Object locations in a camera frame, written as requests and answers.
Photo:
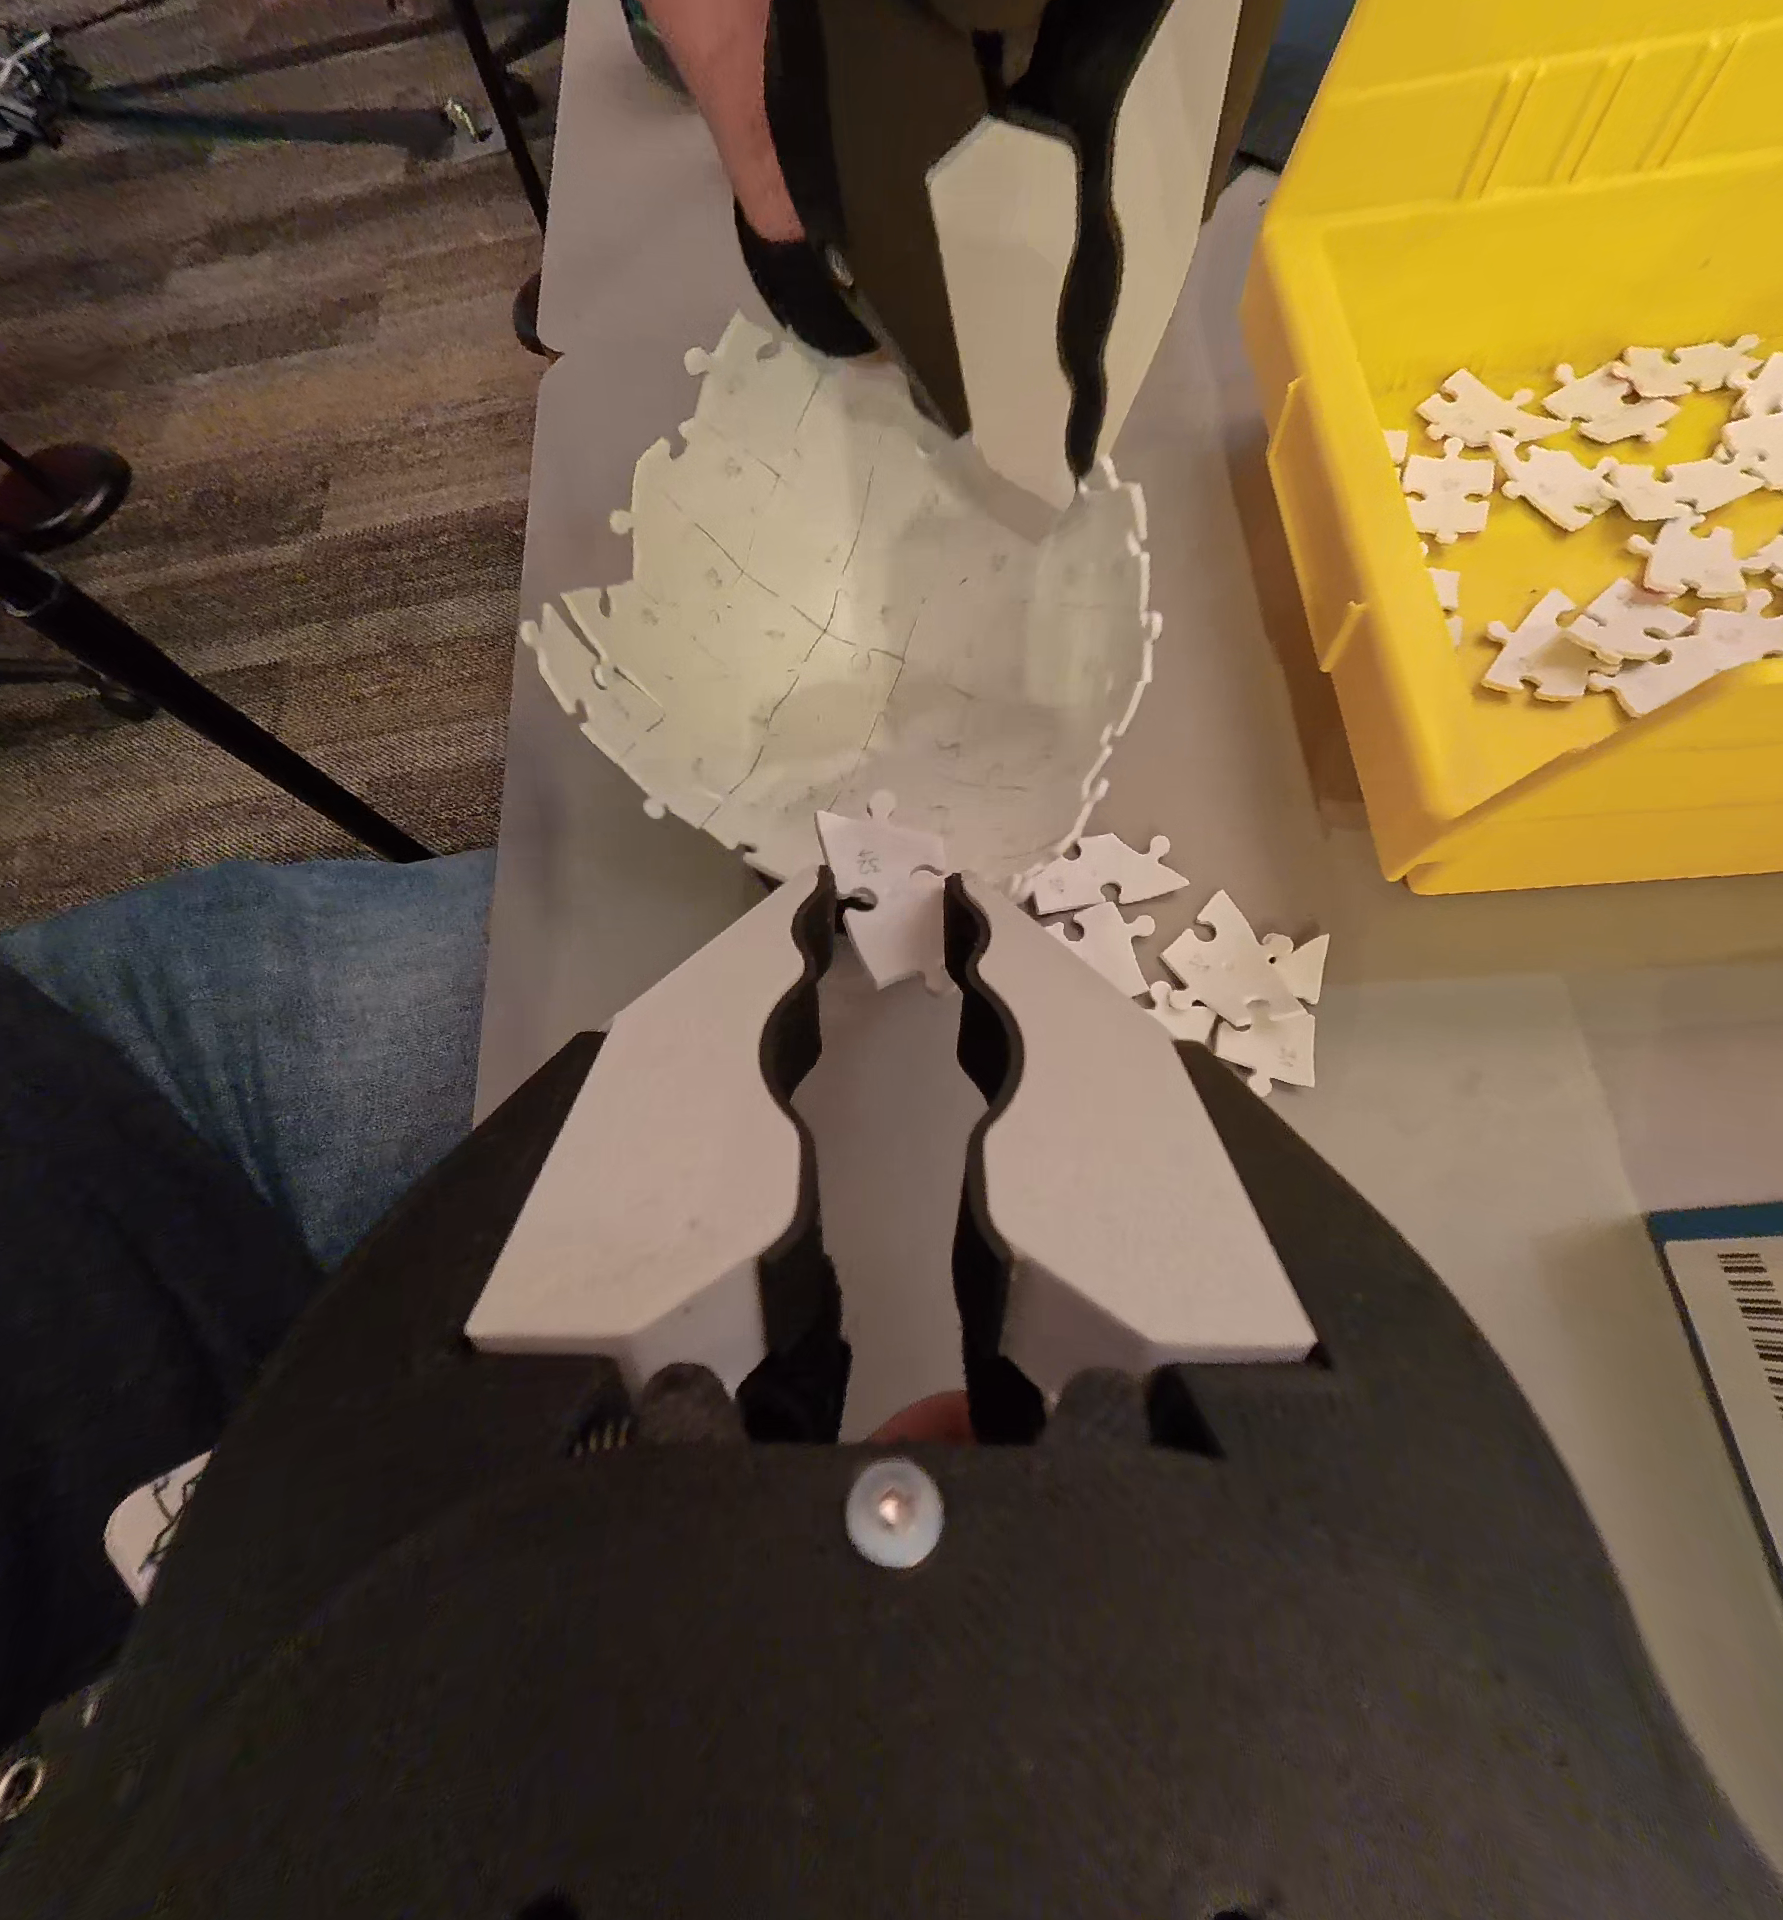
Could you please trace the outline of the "black metal table leg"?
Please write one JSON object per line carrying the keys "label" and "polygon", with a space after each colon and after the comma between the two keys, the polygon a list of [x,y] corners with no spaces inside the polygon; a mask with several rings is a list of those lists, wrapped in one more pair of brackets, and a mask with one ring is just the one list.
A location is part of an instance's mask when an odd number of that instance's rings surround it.
{"label": "black metal table leg", "polygon": [[451,19],[471,55],[471,71],[484,86],[484,101],[494,108],[494,120],[496,120],[496,132],[506,144],[506,154],[514,165],[514,174],[516,174],[516,186],[534,215],[534,225],[546,230],[546,182],[537,174],[537,165],[530,154],[530,144],[526,144],[526,129],[520,129],[520,108],[516,108],[516,97],[514,97],[514,78],[508,78],[508,69],[499,55],[494,55],[494,43],[490,43],[490,29],[484,29],[484,15],[482,15],[482,6],[475,0],[451,0]]}

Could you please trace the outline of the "person's dark shirt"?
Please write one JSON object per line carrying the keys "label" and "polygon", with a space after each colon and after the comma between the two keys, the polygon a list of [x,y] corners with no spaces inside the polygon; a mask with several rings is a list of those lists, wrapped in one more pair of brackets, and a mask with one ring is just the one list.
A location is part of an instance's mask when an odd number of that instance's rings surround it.
{"label": "person's dark shirt", "polygon": [[0,961],[0,1747],[130,1631],[111,1509],[219,1442],[319,1286],[248,1171]]}

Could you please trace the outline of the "yellow plastic bin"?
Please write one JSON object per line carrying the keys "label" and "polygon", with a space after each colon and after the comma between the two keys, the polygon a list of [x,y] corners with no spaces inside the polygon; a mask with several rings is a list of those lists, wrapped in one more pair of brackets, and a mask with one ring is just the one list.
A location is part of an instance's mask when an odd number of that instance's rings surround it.
{"label": "yellow plastic bin", "polygon": [[1783,873],[1783,658],[1626,719],[1474,700],[1385,426],[1626,345],[1783,352],[1783,6],[1357,6],[1244,283],[1266,473],[1377,870]]}

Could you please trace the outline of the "partly built puzzle ball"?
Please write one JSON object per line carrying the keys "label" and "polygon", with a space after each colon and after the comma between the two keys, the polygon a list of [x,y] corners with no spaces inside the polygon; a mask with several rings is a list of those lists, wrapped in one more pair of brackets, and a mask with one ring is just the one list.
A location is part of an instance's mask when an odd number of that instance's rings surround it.
{"label": "partly built puzzle ball", "polygon": [[685,373],[610,517],[629,575],[516,627],[557,705],[769,878],[881,794],[966,873],[1066,855],[1152,681],[1144,488],[1103,462],[1028,538],[890,366],[734,313]]}

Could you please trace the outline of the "white printed tag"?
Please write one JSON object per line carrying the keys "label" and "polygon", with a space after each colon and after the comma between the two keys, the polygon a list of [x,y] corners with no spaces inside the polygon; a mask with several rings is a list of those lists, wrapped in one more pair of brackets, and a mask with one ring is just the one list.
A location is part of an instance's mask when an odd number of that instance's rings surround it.
{"label": "white printed tag", "polygon": [[167,1473],[134,1486],[103,1524],[103,1559],[130,1600],[143,1609],[160,1581],[160,1567],[181,1531],[185,1509],[205,1477],[209,1452],[198,1452]]}

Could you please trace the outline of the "white curved puzzle piece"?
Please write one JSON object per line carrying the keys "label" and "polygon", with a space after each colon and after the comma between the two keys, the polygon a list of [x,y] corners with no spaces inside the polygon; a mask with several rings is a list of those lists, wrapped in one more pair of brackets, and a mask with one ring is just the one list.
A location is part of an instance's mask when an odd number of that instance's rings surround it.
{"label": "white curved puzzle piece", "polygon": [[895,790],[877,790],[864,813],[812,813],[824,865],[843,897],[843,931],[877,991],[917,983],[948,991],[939,834],[903,825]]}

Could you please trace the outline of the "person's leg in jeans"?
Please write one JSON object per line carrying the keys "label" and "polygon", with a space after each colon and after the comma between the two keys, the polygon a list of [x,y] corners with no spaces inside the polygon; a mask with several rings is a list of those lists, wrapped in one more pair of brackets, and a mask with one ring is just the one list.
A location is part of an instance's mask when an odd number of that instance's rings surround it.
{"label": "person's leg in jeans", "polygon": [[321,1269],[471,1132],[494,850],[229,859],[0,937]]}

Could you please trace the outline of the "black tripod stand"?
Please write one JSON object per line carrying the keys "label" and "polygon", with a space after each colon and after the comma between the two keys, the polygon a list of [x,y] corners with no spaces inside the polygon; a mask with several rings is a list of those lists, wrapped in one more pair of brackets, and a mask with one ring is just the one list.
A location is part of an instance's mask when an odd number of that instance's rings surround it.
{"label": "black tripod stand", "polygon": [[19,662],[19,681],[81,681],[103,699],[121,694],[134,709],[162,709],[380,859],[428,859],[428,847],[410,831],[330,782],[319,762],[278,742],[278,734],[233,709],[160,641],[44,565],[48,552],[96,535],[124,506],[134,478],[121,455],[92,443],[26,455],[0,440],[0,467],[0,604],[70,658],[70,670]]}

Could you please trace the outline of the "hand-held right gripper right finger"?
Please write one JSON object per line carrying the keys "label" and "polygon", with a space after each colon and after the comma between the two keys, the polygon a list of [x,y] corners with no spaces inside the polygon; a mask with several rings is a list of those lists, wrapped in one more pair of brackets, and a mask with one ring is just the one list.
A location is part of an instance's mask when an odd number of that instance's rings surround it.
{"label": "hand-held right gripper right finger", "polygon": [[950,1233],[970,1369],[1296,1366],[1313,1319],[1182,1047],[995,883],[944,883],[971,1117]]}

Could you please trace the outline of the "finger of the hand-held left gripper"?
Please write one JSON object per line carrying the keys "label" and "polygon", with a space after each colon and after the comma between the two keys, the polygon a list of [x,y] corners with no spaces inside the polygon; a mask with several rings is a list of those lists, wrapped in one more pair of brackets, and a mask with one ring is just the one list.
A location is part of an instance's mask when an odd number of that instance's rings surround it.
{"label": "finger of the hand-held left gripper", "polygon": [[1234,0],[1152,6],[1131,36],[1107,136],[1119,288],[1097,354],[1097,455],[1114,451],[1190,277],[1234,36]]}
{"label": "finger of the hand-held left gripper", "polygon": [[1129,239],[1109,165],[1072,129],[984,114],[930,172],[970,443],[1032,517],[1062,517],[1129,411],[1119,299]]}

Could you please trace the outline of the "pile of white puzzle pieces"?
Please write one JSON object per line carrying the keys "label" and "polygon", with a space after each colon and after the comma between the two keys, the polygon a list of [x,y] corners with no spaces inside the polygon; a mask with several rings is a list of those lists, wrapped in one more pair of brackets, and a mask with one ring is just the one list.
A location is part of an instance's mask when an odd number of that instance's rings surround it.
{"label": "pile of white puzzle pieces", "polygon": [[1474,700],[1633,724],[1783,658],[1783,352],[1756,336],[1514,394],[1459,366],[1381,451]]}

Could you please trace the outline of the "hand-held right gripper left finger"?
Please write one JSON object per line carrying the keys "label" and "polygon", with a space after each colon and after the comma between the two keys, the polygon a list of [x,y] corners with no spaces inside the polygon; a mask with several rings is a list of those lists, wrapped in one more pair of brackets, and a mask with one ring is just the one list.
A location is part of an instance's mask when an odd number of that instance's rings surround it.
{"label": "hand-held right gripper left finger", "polygon": [[811,1127],[833,953],[806,870],[635,997],[468,1317],[484,1351],[756,1372],[833,1319]]}

